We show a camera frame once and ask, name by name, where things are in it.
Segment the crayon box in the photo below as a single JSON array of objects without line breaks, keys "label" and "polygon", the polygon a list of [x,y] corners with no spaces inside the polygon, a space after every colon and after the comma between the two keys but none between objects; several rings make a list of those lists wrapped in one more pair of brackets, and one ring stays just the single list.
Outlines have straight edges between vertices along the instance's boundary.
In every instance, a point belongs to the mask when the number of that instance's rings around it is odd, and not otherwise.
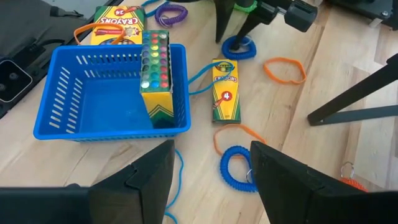
[{"label": "crayon box", "polygon": [[153,127],[172,128],[175,122],[169,32],[145,30],[143,37],[140,92]]},{"label": "crayon box", "polygon": [[[113,23],[123,26],[126,35],[119,44],[142,44],[145,11],[139,6],[100,6],[95,12],[95,23]],[[91,45],[108,45],[119,37],[115,27],[95,27]]]},{"label": "crayon box", "polygon": [[214,123],[240,123],[241,105],[239,102],[239,77],[238,62],[228,59],[213,59],[213,63],[221,63],[213,67],[213,81],[219,80],[231,71],[231,75],[213,86],[213,122]]}]

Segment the wooden surface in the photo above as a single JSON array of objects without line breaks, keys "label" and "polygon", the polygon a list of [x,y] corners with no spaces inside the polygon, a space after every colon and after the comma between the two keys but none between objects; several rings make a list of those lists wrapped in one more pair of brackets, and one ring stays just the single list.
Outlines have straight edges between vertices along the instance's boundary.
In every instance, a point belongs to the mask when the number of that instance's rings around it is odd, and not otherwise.
[{"label": "wooden surface", "polygon": [[[138,5],[144,0],[126,0]],[[187,48],[189,77],[222,58],[214,42],[216,14],[213,3],[185,5],[186,21],[170,29],[171,41]],[[234,12],[224,39],[236,34],[245,15]],[[310,127],[306,117],[336,95],[381,68],[398,52],[398,32],[388,27],[368,27],[365,18],[322,4],[316,23],[306,33],[284,24],[278,15],[269,25],[251,33],[257,56],[239,62],[242,123],[268,144],[332,177],[338,178],[345,161],[355,164],[354,178],[371,191],[398,189],[396,118]],[[151,18],[149,29],[160,29]],[[299,86],[281,85],[262,70],[271,57],[300,60],[308,74]],[[299,71],[280,64],[271,66],[282,78],[298,78]],[[211,73],[190,86],[194,91],[209,84]],[[136,160],[164,139],[84,143],[38,141],[32,130],[45,80],[40,82],[10,113],[0,120],[0,185],[63,186],[92,185]],[[393,83],[355,103],[349,109],[397,103]],[[185,159],[183,188],[170,211],[180,223],[268,223],[258,194],[237,192],[228,187],[219,172],[220,157],[213,149],[211,92],[190,98],[192,127],[179,135],[176,147]],[[238,130],[219,135],[220,147],[240,144],[249,147],[251,138]],[[175,175],[170,198],[176,190]],[[231,172],[244,180],[246,164],[231,162]],[[164,223],[171,223],[165,218]]]}]

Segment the orange object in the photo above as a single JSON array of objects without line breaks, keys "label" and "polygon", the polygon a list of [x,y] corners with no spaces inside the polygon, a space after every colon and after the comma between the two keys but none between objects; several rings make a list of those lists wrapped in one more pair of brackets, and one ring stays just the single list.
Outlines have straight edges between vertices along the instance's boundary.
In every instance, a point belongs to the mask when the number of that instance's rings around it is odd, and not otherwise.
[{"label": "orange object", "polygon": [[94,27],[98,27],[98,26],[111,26],[111,27],[118,28],[121,31],[119,37],[116,38],[114,41],[112,41],[111,44],[119,43],[119,41],[122,40],[123,37],[126,35],[126,33],[124,31],[124,28],[121,25],[112,24],[112,23],[92,23],[92,24],[87,24],[87,25],[84,25],[82,27],[79,27],[79,28],[75,29],[75,31],[73,32],[73,35],[75,36],[76,43],[78,45],[81,44],[80,41],[77,39],[77,35],[78,34],[84,32],[84,31],[86,31],[88,29],[91,29],[91,28],[94,28]]},{"label": "orange object", "polygon": [[[300,80],[300,81],[281,80],[280,78],[276,77],[271,70],[269,70],[267,65],[272,63],[272,62],[287,62],[287,63],[292,63],[292,64],[298,66],[298,68],[300,69],[301,75],[302,75],[302,80]],[[270,79],[275,80],[275,81],[277,81],[277,82],[279,82],[281,84],[289,84],[289,83],[291,83],[291,84],[294,84],[294,85],[298,85],[298,84],[303,83],[307,79],[307,75],[305,74],[305,70],[304,70],[304,67],[301,64],[301,62],[299,62],[298,60],[289,59],[289,58],[276,57],[276,58],[271,58],[269,60],[266,60],[266,62],[264,62],[264,71],[269,76]]]},{"label": "orange object", "polygon": [[129,9],[127,9],[126,11],[124,11],[124,13],[126,14],[128,12],[134,12],[136,9],[138,9],[138,6],[133,6],[133,7],[129,8]]},{"label": "orange object", "polygon": [[[260,142],[267,144],[266,140],[264,140],[260,135],[258,135],[255,131],[251,130],[250,128],[248,128],[247,126],[243,125],[243,124],[227,124],[222,126],[219,130],[217,130],[214,133],[213,136],[213,141],[214,141],[214,149],[216,150],[217,154],[219,154],[220,156],[223,155],[223,152],[221,152],[221,150],[218,147],[218,143],[217,143],[217,134],[227,128],[240,128],[243,131],[245,131],[246,133],[250,134],[251,136],[255,137],[256,139],[258,139]],[[243,158],[243,156],[234,156],[233,158]]]},{"label": "orange object", "polygon": [[365,192],[368,192],[368,190],[362,185],[362,184],[360,184],[358,181],[356,181],[356,180],[354,180],[354,179],[351,179],[351,178],[342,178],[341,179],[341,181],[343,182],[343,183],[346,183],[346,184],[348,184],[348,185],[351,185],[351,186],[353,186],[353,187],[355,187],[355,188],[357,188],[357,189],[359,189],[359,190],[363,190],[363,191],[365,191]]},{"label": "orange object", "polygon": [[219,106],[222,102],[223,102],[224,98],[221,98],[219,100],[217,100],[214,104],[213,104],[213,109],[217,108],[217,106]]}]

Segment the black panel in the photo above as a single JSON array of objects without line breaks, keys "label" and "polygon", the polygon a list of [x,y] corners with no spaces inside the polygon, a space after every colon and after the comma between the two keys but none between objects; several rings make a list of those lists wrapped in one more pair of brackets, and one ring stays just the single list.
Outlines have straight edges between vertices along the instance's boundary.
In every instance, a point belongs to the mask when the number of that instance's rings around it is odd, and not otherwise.
[{"label": "black panel", "polygon": [[173,167],[168,140],[90,188],[0,188],[0,223],[162,223]]},{"label": "black panel", "polygon": [[271,224],[398,223],[398,192],[365,193],[258,141],[250,152]]},{"label": "black panel", "polygon": [[345,8],[351,9],[358,12],[370,19],[379,18],[382,20],[388,19],[392,14],[392,1],[393,0],[329,0],[331,3],[338,6],[343,6]]}]

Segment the crayola logo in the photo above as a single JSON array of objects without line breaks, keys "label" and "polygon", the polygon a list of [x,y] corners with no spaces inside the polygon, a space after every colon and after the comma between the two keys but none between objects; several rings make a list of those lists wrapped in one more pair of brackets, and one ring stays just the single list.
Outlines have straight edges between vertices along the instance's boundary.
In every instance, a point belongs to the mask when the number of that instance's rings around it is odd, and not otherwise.
[{"label": "crayola logo", "polygon": [[[214,77],[214,81],[220,80],[224,78],[224,76],[222,77]],[[228,76],[224,79],[224,81],[233,81],[233,82],[238,82],[238,79],[236,77],[232,77],[232,76]]]},{"label": "crayola logo", "polygon": [[225,63],[225,62],[222,62],[219,65],[216,65],[216,68],[220,72],[230,72],[233,70],[233,66],[228,63]]},{"label": "crayola logo", "polygon": [[107,18],[107,17],[102,17],[99,22],[101,23],[113,23],[113,24],[121,24],[121,25],[134,25],[138,23],[137,18]]}]

